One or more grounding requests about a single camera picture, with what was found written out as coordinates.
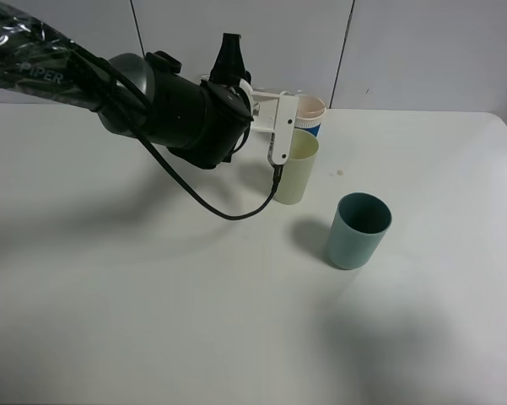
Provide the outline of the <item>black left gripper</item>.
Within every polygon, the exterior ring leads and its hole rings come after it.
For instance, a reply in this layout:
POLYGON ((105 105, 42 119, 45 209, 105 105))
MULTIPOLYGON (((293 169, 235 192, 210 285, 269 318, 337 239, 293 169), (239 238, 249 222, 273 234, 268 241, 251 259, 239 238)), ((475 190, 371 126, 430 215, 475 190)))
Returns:
POLYGON ((253 121, 251 103, 240 87, 250 73, 240 48, 240 34, 224 33, 209 79, 199 84, 203 107, 200 125, 186 145, 168 148, 175 156, 200 169, 229 162, 239 138, 253 121))

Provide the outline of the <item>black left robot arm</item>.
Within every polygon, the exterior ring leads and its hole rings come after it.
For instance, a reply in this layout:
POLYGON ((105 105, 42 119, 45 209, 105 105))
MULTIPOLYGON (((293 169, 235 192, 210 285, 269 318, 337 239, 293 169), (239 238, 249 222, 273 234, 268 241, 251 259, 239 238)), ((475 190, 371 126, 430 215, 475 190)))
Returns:
POLYGON ((112 133, 144 137, 202 169, 229 161, 248 136, 251 103, 240 38, 227 34, 210 78, 193 83, 156 51, 95 56, 36 17, 0 2, 0 89, 96 113, 112 133))

